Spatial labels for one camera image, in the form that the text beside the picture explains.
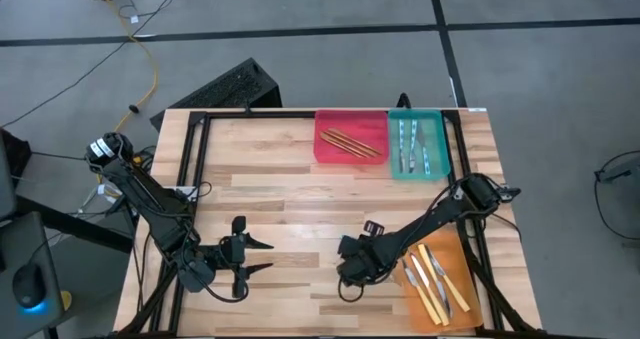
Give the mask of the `red plastic tray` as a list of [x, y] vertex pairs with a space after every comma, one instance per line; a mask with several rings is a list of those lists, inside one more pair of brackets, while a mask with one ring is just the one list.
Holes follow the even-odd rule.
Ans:
[[[374, 158], [358, 158], [329, 145], [320, 133], [335, 128], [382, 153]], [[315, 114], [314, 155], [321, 164], [381, 165], [389, 155], [387, 114], [384, 111], [319, 110]]]

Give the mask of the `wooden chopsticks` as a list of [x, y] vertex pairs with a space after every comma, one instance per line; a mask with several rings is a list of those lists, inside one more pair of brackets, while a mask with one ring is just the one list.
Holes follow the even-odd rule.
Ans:
[[353, 138], [351, 136], [348, 136], [348, 135], [344, 134], [343, 132], [341, 132], [341, 131], [339, 131], [339, 130], [337, 130], [335, 128], [329, 128], [325, 132], [329, 132], [329, 133], [335, 134], [335, 135], [337, 135], [339, 137], [352, 140], [355, 143], [357, 143], [358, 145], [363, 146], [363, 147], [365, 147], [366, 149], [368, 149], [370, 151], [373, 151], [376, 154], [376, 156], [381, 156], [382, 155], [382, 153], [380, 151], [378, 151], [377, 149], [375, 149], [374, 147], [372, 147], [372, 146], [370, 146], [368, 144], [365, 144], [364, 142], [362, 142], [362, 141], [360, 141], [358, 139], [355, 139], [355, 138]]

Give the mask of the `black metal table frame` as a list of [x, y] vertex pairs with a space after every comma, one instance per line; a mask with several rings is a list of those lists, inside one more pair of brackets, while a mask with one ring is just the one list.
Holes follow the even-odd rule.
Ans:
[[[387, 165], [316, 161], [312, 118], [229, 118], [204, 128], [186, 110], [168, 111], [157, 142], [154, 178], [173, 185], [201, 176], [196, 229], [206, 244], [230, 233], [236, 216], [273, 246], [251, 250], [246, 300], [228, 304], [209, 292], [188, 293], [177, 333], [192, 336], [411, 336], [404, 291], [394, 279], [364, 291], [340, 288], [340, 239], [366, 221], [397, 230], [420, 216], [443, 181], [400, 181]], [[226, 297], [233, 277], [220, 272], [212, 291]]]

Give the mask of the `gold cutlery piece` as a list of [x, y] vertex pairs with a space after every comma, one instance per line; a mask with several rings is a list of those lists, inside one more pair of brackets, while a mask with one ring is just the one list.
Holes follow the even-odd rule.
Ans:
[[341, 142], [339, 140], [337, 140], [336, 138], [330, 137], [330, 136], [322, 136], [321, 139], [328, 143], [329, 145], [336, 147], [340, 150], [343, 150], [345, 152], [350, 153], [351, 155], [358, 157], [358, 158], [367, 158], [368, 155], [364, 152], [359, 150], [357, 147], [352, 146], [348, 143], [345, 142]]
[[320, 138], [341, 150], [344, 150], [359, 158], [374, 158], [380, 155], [380, 152], [361, 143], [348, 136], [340, 135], [335, 132], [325, 131], [320, 133]]

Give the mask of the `grey monitor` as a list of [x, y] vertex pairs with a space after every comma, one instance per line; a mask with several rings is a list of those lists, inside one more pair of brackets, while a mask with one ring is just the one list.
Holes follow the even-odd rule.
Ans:
[[17, 199], [14, 191], [13, 180], [6, 148], [0, 134], [0, 221], [14, 214], [17, 207]]

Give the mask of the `black perforated computer case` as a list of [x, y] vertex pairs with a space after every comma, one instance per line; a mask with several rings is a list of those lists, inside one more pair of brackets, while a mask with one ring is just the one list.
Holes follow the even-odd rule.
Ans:
[[281, 108], [277, 82], [249, 58], [181, 100], [169, 109]]

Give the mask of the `grey desk pad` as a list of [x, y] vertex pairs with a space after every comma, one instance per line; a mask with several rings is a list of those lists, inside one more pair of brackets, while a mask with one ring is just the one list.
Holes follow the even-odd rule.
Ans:
[[[65, 313], [56, 270], [40, 215], [30, 213], [0, 227], [0, 339], [26, 339], [55, 324]], [[27, 263], [37, 264], [44, 277], [46, 297], [34, 309], [16, 301], [12, 279]]]

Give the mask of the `teal plastic tray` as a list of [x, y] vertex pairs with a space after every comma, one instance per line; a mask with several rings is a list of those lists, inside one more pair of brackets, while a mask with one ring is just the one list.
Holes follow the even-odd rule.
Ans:
[[[405, 171], [400, 173], [398, 120], [404, 120], [404, 155]], [[411, 137], [411, 120], [416, 119], [422, 125], [429, 155], [431, 174], [426, 175], [423, 167], [421, 147], [416, 139], [416, 165], [413, 173], [409, 173], [409, 154]], [[396, 180], [437, 181], [447, 177], [451, 171], [448, 159], [446, 136], [442, 115], [436, 110], [395, 109], [388, 112], [390, 169]]]

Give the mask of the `black desk bar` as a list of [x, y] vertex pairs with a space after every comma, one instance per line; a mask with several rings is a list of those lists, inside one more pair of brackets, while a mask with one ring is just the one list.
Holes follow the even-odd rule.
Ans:
[[133, 246], [131, 238], [72, 217], [20, 195], [17, 196], [16, 212], [19, 214], [37, 212], [41, 216], [42, 224], [49, 229], [123, 253], [129, 253]]

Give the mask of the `orange plastic tray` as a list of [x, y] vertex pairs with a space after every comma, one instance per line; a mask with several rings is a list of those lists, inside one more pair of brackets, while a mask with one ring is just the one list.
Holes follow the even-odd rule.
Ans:
[[[453, 316], [449, 319], [450, 324], [448, 326], [435, 325], [427, 314], [416, 289], [409, 283], [402, 263], [399, 263], [394, 273], [394, 279], [404, 291], [406, 312], [411, 330], [420, 334], [432, 334], [447, 331], [464, 331], [480, 326], [483, 323], [481, 307], [457, 231], [452, 226], [445, 227], [422, 239], [420, 244], [425, 244], [430, 248], [446, 274], [469, 304], [470, 311], [464, 312], [455, 301], [447, 285], [444, 285], [448, 301], [453, 308]], [[412, 246], [410, 253], [416, 255], [420, 260], [429, 278], [430, 286], [441, 304], [436, 285], [418, 251], [418, 247], [416, 245]]]

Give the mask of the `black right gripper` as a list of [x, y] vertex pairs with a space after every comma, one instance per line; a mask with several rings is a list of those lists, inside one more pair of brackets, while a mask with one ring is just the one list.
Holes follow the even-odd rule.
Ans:
[[342, 237], [338, 254], [337, 273], [345, 286], [376, 285], [395, 268], [395, 233], [366, 221], [358, 238]]

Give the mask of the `black computer mouse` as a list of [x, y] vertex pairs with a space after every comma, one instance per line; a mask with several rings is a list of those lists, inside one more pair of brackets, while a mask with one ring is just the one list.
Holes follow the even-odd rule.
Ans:
[[46, 297], [46, 285], [41, 268], [34, 263], [21, 266], [12, 279], [12, 291], [23, 309], [31, 310], [39, 306]]

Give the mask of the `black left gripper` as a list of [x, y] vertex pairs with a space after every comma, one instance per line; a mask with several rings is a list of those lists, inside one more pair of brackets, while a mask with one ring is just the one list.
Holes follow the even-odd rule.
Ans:
[[231, 235], [221, 238], [218, 244], [216, 269], [230, 270], [233, 273], [233, 298], [246, 298], [249, 294], [249, 275], [272, 266], [272, 263], [264, 263], [244, 267], [246, 247], [259, 250], [273, 249], [272, 245], [258, 241], [250, 234], [245, 235], [245, 229], [246, 217], [235, 217], [231, 224]]

